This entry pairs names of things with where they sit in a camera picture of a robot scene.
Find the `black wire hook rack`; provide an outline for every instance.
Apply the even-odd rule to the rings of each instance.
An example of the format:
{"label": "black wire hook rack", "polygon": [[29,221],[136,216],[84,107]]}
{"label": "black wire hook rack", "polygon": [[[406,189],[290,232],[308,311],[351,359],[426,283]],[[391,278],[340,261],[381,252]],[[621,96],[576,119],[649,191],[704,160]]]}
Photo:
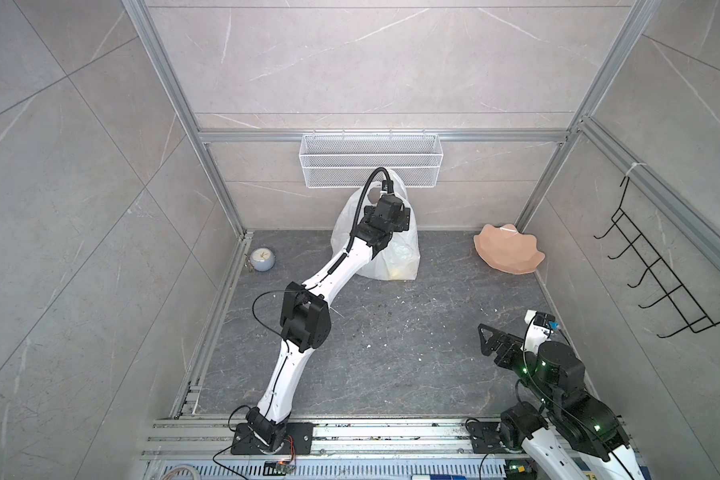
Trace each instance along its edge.
{"label": "black wire hook rack", "polygon": [[[624,240],[627,241],[627,245],[626,245],[626,248],[624,248],[624,250],[622,250],[620,254],[618,254],[616,256],[608,255],[608,258],[610,258],[611,260],[615,260],[615,259],[619,258],[620,256],[624,255],[624,253],[627,252],[629,249],[632,249],[632,251],[634,251],[634,253],[637,255],[638,258],[640,258],[640,261],[643,262],[643,265],[645,266],[645,270],[643,271],[643,275],[640,276],[640,280],[638,280],[637,283],[635,283],[634,285],[632,285],[631,283],[627,283],[628,287],[637,288],[638,286],[640,286],[641,283],[643,283],[643,280],[645,279],[646,275],[651,274],[653,279],[656,281],[656,283],[658,283],[659,288],[661,288],[662,292],[664,293],[661,297],[659,297],[657,300],[652,302],[650,305],[643,306],[643,305],[638,304],[638,307],[640,307],[642,309],[648,309],[648,308],[651,308],[652,306],[654,306],[655,304],[657,304],[658,302],[661,302],[664,299],[668,299],[670,302],[672,302],[672,306],[674,306],[675,310],[680,315],[680,318],[682,318],[682,321],[685,323],[685,326],[679,328],[678,330],[675,330],[674,332],[672,332],[668,335],[656,334],[656,336],[658,336],[661,339],[665,339],[665,338],[669,338],[673,335],[676,335],[677,333],[680,333],[681,331],[684,331],[686,329],[688,329],[694,333],[700,333],[700,332],[703,332],[704,330],[710,329],[714,326],[718,326],[720,324],[720,320],[718,320],[718,321],[712,320],[712,318],[702,308],[702,306],[699,304],[699,302],[696,300],[696,298],[693,296],[693,294],[688,290],[688,288],[681,281],[681,279],[677,276],[677,274],[675,274],[675,271],[672,269],[670,264],[668,264],[664,260],[664,257],[659,254],[658,250],[656,250],[656,248],[653,246],[653,244],[650,242],[650,240],[648,240],[648,238],[643,234],[643,231],[640,228],[638,228],[637,225],[635,225],[635,223],[632,221],[630,216],[626,214],[626,212],[622,208],[622,205],[624,204],[624,197],[626,196],[626,188],[630,186],[630,178],[624,177],[621,181],[621,184],[619,184],[619,187],[621,187],[622,185],[624,186],[624,190],[621,193],[621,201],[619,202],[619,207],[616,208],[616,211],[614,212],[614,214],[610,216],[611,226],[608,228],[608,230],[603,235],[601,235],[601,236],[595,235],[594,237],[596,239],[600,240],[600,239],[604,238],[605,235],[608,235],[614,228],[616,228],[619,231],[619,233],[624,237]],[[632,240],[630,240],[630,238],[624,233],[624,230],[622,230],[621,227],[618,225],[618,223],[621,220],[625,220],[625,221],[629,222],[629,225],[631,225],[632,228],[634,228],[634,231],[637,232],[637,236],[635,236]],[[657,256],[656,260],[654,260],[650,264],[645,260],[645,257],[640,254],[640,252],[637,250],[637,248],[635,248],[635,242],[637,242],[640,238],[643,238],[645,243],[648,244],[648,246],[653,250],[653,253],[656,254],[656,256]],[[664,267],[672,274],[672,277],[678,283],[677,286],[675,286],[674,288],[672,288],[670,290],[668,290],[664,286],[664,284],[661,282],[661,280],[659,280],[659,277],[656,274],[656,272],[653,271],[653,268],[655,266],[658,266],[660,263],[662,263],[664,265]],[[677,302],[675,302],[675,300],[672,298],[672,294],[675,292],[678,292],[679,290],[684,290],[685,293],[688,294],[688,297],[691,298],[691,300],[699,308],[699,311],[702,314],[699,319],[694,320],[694,321],[688,321],[685,314],[683,314],[680,307],[677,305]],[[697,326],[697,324],[699,322],[701,322],[703,320],[708,320],[710,322],[710,324],[702,326],[701,328],[695,327],[695,326]]]}

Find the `peach petal-shaped tray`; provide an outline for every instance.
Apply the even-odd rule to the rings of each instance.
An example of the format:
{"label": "peach petal-shaped tray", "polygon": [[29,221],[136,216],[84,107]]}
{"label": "peach petal-shaped tray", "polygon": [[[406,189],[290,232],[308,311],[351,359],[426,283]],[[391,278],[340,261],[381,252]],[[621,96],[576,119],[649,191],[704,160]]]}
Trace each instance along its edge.
{"label": "peach petal-shaped tray", "polygon": [[474,236],[474,247],[485,263],[508,274],[530,274],[544,260],[536,250],[536,237],[519,233],[512,224],[484,226]]}

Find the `white wire mesh basket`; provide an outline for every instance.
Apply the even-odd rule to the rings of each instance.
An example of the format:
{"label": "white wire mesh basket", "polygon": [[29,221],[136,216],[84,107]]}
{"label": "white wire mesh basket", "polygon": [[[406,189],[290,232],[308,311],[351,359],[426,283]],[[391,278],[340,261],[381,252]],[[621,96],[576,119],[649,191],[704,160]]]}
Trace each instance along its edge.
{"label": "white wire mesh basket", "polygon": [[436,134],[307,134],[298,151],[308,188],[362,187],[376,167],[393,168],[405,187],[434,187],[443,149]]}

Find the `white zip tie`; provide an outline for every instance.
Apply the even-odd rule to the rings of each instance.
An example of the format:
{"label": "white zip tie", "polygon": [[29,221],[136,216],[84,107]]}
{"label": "white zip tie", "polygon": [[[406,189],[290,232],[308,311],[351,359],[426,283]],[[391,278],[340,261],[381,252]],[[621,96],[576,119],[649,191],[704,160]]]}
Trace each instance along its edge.
{"label": "white zip tie", "polygon": [[624,177],[629,177],[632,169],[638,165],[648,165],[648,164],[642,164],[640,162],[632,162],[632,166],[626,171],[626,173],[624,174]]}

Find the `clock face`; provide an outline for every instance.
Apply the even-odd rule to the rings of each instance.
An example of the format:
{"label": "clock face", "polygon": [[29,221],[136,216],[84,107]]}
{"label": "clock face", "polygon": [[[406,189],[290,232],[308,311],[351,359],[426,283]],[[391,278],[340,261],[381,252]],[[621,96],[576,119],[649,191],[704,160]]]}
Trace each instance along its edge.
{"label": "clock face", "polygon": [[266,248],[259,248],[253,252],[253,254],[251,255],[251,259],[256,262],[263,262],[264,260],[269,259],[270,256],[272,256],[272,252],[270,252]]}

